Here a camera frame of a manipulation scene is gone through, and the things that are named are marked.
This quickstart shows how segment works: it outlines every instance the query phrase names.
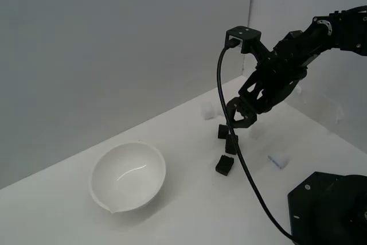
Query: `white table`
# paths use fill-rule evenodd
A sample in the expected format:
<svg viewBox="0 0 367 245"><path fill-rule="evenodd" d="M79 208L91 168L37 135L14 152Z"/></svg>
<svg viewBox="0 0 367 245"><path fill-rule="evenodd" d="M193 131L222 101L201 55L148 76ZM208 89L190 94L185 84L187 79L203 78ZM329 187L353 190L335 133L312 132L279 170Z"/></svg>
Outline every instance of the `white table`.
<svg viewBox="0 0 367 245"><path fill-rule="evenodd" d="M224 85L226 100L244 80ZM0 190L0 244L292 244L264 214L237 158L228 177L215 172L224 118L203 120L207 101L217 101L216 90ZM237 134L255 183L286 230L287 193L312 172L367 175L365 153L290 106L259 120L266 132L258 140L247 138L248 130ZM88 176L100 155L132 140L162 152L166 181L145 208L111 214L91 199ZM278 150L291 157L284 170L267 159Z"/></svg>

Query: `black wire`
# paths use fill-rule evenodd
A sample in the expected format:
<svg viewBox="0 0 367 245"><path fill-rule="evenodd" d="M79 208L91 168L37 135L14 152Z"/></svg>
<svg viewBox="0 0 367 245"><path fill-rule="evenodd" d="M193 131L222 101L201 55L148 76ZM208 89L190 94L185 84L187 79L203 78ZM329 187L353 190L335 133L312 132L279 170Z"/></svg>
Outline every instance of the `black wire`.
<svg viewBox="0 0 367 245"><path fill-rule="evenodd" d="M219 94L220 103L222 105L223 113L224 113L225 119L227 121L229 132L230 132L231 138L232 138L232 142L235 145L236 153L239 156L239 159L240 159L240 163L242 165L242 168L245 171L245 174L247 176L247 179L250 182L251 187L252 187L253 191L255 192L255 195L256 195L257 199L260 202L260 205L263 207L264 212L267 214L267 216L269 217L269 219L273 222L273 224L275 225L275 227L283 235L285 235L287 238L289 238L290 240L292 240L294 243L300 245L300 243L296 240L296 238L294 236L292 236L291 234L289 234L286 230L284 230L282 228L282 226L275 220L275 218L273 217L273 215L269 211L268 207L266 206L266 204L264 202L264 199L262 198L259 190L257 189L257 187L255 185L255 182L252 179L252 176L250 174L250 171L248 170L247 165L246 165L246 162L245 162L245 160L244 160L244 158L242 156L242 152L240 150L240 146L239 146L239 144L237 142L237 139L236 139L235 131L234 131L234 129L233 129L232 125L231 125L231 122L229 120L227 108L226 108L225 101L224 101L224 96L223 96L223 91L222 91L222 81L221 81L221 76L220 76L221 75L220 73L221 73L221 67L222 67L223 57L224 57L225 52L228 49L229 49L229 47L227 47L227 46L224 47L223 50L222 50L222 52L219 55L218 66L217 66L217 86L218 86L218 94Z"/></svg>
<svg viewBox="0 0 367 245"><path fill-rule="evenodd" d="M355 7L347 10L346 13L360 13L362 11L367 11L367 6Z"/></svg>

